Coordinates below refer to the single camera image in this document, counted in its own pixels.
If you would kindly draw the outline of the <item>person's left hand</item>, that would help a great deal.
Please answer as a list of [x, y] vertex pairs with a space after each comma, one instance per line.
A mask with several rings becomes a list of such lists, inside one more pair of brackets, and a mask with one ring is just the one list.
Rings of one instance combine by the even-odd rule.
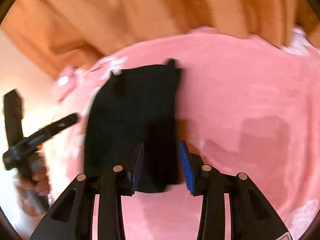
[[30, 217], [40, 216], [37, 213], [36, 207], [26, 195], [28, 190], [33, 190], [39, 196], [47, 196], [51, 192], [49, 182], [48, 168], [46, 166], [40, 168], [33, 173], [33, 180], [28, 180], [20, 173], [14, 175], [14, 187], [17, 192], [17, 202], [20, 208]]

